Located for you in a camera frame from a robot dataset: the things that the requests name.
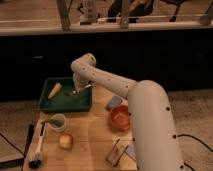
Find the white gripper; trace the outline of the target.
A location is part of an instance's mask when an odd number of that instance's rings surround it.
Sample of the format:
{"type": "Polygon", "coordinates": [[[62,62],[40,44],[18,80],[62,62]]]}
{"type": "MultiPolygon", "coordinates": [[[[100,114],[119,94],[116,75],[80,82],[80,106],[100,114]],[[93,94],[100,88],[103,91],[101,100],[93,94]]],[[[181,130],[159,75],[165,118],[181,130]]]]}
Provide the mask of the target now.
{"type": "Polygon", "coordinates": [[[80,88],[83,88],[84,86],[90,84],[88,79],[84,78],[83,76],[80,76],[77,73],[73,74],[73,82],[75,90],[79,90],[80,88]]]}

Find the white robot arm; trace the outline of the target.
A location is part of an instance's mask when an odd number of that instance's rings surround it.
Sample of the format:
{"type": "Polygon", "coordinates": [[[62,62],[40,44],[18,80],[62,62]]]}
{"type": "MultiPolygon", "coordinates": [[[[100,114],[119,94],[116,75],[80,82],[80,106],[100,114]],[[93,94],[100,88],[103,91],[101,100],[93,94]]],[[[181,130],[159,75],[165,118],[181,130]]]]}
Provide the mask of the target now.
{"type": "Polygon", "coordinates": [[[75,88],[92,81],[127,100],[138,171],[185,171],[170,102],[151,80],[135,81],[95,67],[86,53],[71,63],[75,88]]]}

